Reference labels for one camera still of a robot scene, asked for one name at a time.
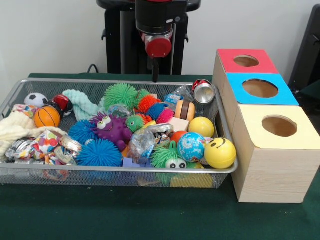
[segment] red cap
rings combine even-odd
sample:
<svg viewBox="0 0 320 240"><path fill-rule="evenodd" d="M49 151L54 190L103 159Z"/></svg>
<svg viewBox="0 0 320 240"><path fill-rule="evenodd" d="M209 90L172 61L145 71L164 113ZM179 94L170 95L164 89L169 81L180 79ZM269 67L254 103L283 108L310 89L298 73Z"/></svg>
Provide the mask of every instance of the red cap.
<svg viewBox="0 0 320 240"><path fill-rule="evenodd" d="M155 38L145 46L145 51L151 58L164 58L171 49L171 41L165 37Z"/></svg>

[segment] black cable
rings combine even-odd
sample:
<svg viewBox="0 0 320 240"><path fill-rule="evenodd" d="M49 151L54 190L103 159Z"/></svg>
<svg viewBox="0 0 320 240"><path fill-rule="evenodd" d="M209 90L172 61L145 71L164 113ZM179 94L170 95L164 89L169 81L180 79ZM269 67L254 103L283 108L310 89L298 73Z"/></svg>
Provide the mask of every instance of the black cable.
<svg viewBox="0 0 320 240"><path fill-rule="evenodd" d="M90 65L90 67L89 67L89 69L88 69L87 73L88 73L88 74L90 73L90 71L91 71L92 67L94 67L95 72L98 74L98 73L99 73L99 70L98 70L98 68L97 68L97 66L96 66L95 64L91 64L91 65Z"/></svg>

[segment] green spiky toy with eyes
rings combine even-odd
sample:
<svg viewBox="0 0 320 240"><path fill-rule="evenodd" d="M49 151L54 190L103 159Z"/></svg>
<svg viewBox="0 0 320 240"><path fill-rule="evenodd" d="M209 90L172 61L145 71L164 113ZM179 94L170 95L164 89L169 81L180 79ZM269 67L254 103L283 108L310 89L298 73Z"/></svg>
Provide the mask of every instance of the green spiky toy with eyes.
<svg viewBox="0 0 320 240"><path fill-rule="evenodd" d="M168 168L168 169L194 169L195 162L185 162L181 159L177 152L175 141L170 142L169 149L164 147L157 147L151 155L151 165L155 168ZM163 184L168 185L171 179L177 173L157 173L156 178Z"/></svg>

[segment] cloth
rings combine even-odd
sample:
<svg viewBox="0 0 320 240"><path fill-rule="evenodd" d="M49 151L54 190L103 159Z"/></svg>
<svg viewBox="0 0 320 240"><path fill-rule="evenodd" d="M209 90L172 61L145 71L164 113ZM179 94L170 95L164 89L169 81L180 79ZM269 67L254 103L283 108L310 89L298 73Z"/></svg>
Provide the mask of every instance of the cloth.
<svg viewBox="0 0 320 240"><path fill-rule="evenodd" d="M17 140L24 137L37 138L45 130L66 135L65 131L52 126L37 128L34 121L22 112L12 112L7 118L0 121L0 161L5 160L5 153Z"/></svg>
<svg viewBox="0 0 320 240"><path fill-rule="evenodd" d="M88 96L77 90L66 90L62 93L73 104L73 111L77 121L90 120L92 116L97 115L98 112L106 112L104 108L104 98L101 99L99 105L92 103Z"/></svg>

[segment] wooden toy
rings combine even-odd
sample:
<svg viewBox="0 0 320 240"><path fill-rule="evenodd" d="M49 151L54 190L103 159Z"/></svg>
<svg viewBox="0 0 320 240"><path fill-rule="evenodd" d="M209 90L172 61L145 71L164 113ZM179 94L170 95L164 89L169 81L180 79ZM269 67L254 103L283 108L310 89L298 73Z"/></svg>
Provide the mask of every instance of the wooden toy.
<svg viewBox="0 0 320 240"><path fill-rule="evenodd" d="M195 118L196 107L192 102L179 100L176 104L174 117L191 122Z"/></svg>
<svg viewBox="0 0 320 240"><path fill-rule="evenodd" d="M299 105L264 50L218 50L212 83L220 90L231 133L239 104Z"/></svg>
<svg viewBox="0 0 320 240"><path fill-rule="evenodd" d="M320 137L301 107L241 104L232 137L239 202L304 201L320 165Z"/></svg>
<svg viewBox="0 0 320 240"><path fill-rule="evenodd" d="M173 126L173 131L179 132L179 131L188 131L189 127L189 121L183 120L180 118L173 117L168 124L171 124Z"/></svg>

